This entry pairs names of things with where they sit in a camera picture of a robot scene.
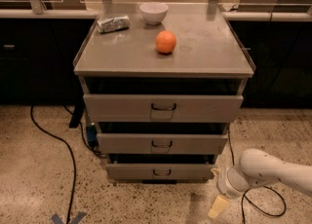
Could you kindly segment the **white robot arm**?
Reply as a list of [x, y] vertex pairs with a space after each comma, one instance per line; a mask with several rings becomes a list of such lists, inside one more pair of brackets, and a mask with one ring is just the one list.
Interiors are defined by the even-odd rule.
[[312, 196], [312, 167], [288, 163], [259, 149], [245, 150], [238, 162], [231, 167], [217, 169], [216, 188], [208, 216], [217, 218], [231, 199], [242, 196], [248, 190], [280, 182], [296, 191]]

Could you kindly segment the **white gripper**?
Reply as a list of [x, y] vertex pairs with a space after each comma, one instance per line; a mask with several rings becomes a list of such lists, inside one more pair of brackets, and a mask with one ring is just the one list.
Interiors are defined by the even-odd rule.
[[208, 216], [215, 219], [229, 206], [228, 199], [238, 198], [248, 189], [248, 181], [237, 166], [223, 170], [212, 168], [211, 172], [218, 175], [216, 187], [221, 194], [214, 198], [208, 212]]

